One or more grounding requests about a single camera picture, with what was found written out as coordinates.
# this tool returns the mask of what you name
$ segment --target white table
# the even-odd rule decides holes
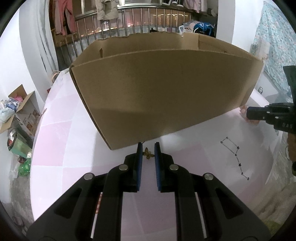
[[[253,91],[248,104],[265,106],[268,102]],[[34,219],[83,174],[107,173],[123,163],[126,155],[136,152],[136,145],[109,150],[65,71],[54,83],[45,109],[35,138],[30,174]],[[146,141],[143,148],[154,153],[154,143],[160,142],[162,152],[172,155],[176,164],[198,175],[211,172],[248,203],[268,179],[281,135],[263,121],[257,126],[247,123],[237,108]],[[221,141],[232,151],[237,150],[239,161]],[[176,240],[174,194],[157,191],[154,158],[143,157],[140,191],[124,193],[121,232],[122,240],[128,241]]]

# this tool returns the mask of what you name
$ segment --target balcony railing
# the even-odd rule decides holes
[[[128,36],[133,33],[158,31],[177,32],[178,27],[192,18],[192,10],[164,6],[160,3],[129,3],[118,5],[119,18],[98,21],[96,10],[85,11],[81,0],[82,14],[76,15],[77,33],[67,36],[54,35],[60,68],[64,69],[96,39]]]

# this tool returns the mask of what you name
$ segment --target metal screw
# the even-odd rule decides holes
[[[213,174],[211,174],[211,173],[206,173],[206,174],[205,174],[205,179],[211,181],[211,180],[214,179],[214,176],[213,176]]]
[[[263,88],[262,88],[261,86],[259,87],[258,92],[259,92],[259,94],[262,95],[262,93],[263,93]]]
[[[125,165],[125,164],[121,164],[121,165],[119,166],[119,170],[121,170],[121,171],[126,171],[127,169],[128,169],[128,166]]]
[[[176,170],[179,169],[179,166],[176,165],[176,164],[171,164],[171,165],[170,165],[170,169],[171,169],[172,171],[176,171]]]
[[[83,178],[84,178],[85,180],[91,180],[93,177],[94,177],[94,174],[92,174],[92,173],[90,173],[90,172],[84,174],[84,176],[83,176]]]

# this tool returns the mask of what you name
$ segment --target open cardboard box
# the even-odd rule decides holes
[[[34,138],[37,129],[37,119],[39,112],[30,100],[34,91],[27,94],[23,85],[16,88],[8,97],[21,96],[23,102],[18,107],[16,113],[10,119],[3,123],[0,128],[0,134],[10,128],[22,129],[30,138]]]
[[[96,40],[70,74],[114,150],[244,105],[262,67],[255,56],[215,38],[158,32]]]

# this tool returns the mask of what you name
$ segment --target shoe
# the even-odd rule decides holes
[[[184,0],[179,0],[177,6],[178,7],[184,7],[183,3],[184,3]]]
[[[163,0],[163,5],[169,6],[172,0]]]

